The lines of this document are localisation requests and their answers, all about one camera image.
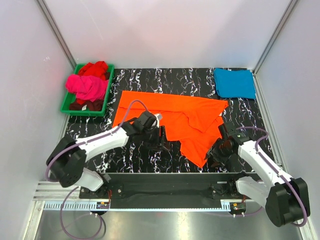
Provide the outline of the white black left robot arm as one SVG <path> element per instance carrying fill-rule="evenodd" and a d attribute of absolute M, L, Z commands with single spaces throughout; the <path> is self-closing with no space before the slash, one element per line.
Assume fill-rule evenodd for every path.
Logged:
<path fill-rule="evenodd" d="M 97 198 L 107 195 L 110 178 L 85 167 L 95 156 L 112 149 L 122 148 L 127 143 L 144 142 L 156 151 L 164 150 L 167 141 L 165 126 L 153 123 L 139 129 L 132 122 L 125 122 L 108 131 L 91 137 L 75 140 L 66 136 L 60 140 L 46 161 L 47 169 L 61 187 L 78 186 Z"/>

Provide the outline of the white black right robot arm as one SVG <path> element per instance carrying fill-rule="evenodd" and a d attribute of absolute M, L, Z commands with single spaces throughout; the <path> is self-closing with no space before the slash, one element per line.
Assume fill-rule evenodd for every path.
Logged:
<path fill-rule="evenodd" d="M 308 185 L 302 178 L 293 178 L 276 165 L 262 150 L 259 140 L 235 138 L 218 139 L 211 155 L 222 160 L 237 154 L 245 160 L 260 177 L 253 180 L 246 173 L 238 173 L 228 181 L 224 190 L 232 198 L 246 196 L 265 209 L 270 221 L 277 227 L 292 224 L 306 225 L 310 216 Z"/>

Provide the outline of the orange t shirt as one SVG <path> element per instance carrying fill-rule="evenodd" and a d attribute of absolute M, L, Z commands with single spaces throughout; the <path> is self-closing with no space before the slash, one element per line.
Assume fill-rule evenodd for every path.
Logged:
<path fill-rule="evenodd" d="M 161 114 L 160 125 L 165 126 L 167 140 L 179 141 L 181 154 L 202 168 L 207 152 L 221 137 L 218 127 L 224 122 L 222 113 L 228 105 L 226 100 L 124 90 L 113 126 L 139 117 L 144 110 Z"/>

